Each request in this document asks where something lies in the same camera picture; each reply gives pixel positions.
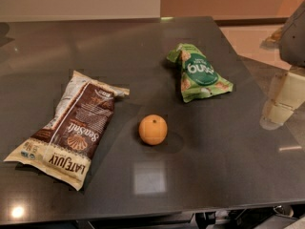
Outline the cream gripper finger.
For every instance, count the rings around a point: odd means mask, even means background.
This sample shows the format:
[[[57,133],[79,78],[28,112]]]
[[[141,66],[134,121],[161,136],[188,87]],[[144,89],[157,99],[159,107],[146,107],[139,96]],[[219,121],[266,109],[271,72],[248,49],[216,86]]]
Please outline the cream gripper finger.
[[[281,127],[305,102],[305,68],[292,66],[271,82],[260,125],[265,130]]]

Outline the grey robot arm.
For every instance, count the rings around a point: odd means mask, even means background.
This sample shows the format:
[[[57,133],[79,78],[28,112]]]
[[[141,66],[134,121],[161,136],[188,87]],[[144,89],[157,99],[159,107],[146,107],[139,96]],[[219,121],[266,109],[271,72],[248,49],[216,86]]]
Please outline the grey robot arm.
[[[266,130],[281,127],[305,102],[305,1],[282,27],[278,48],[280,59],[291,68],[272,79],[260,118]]]

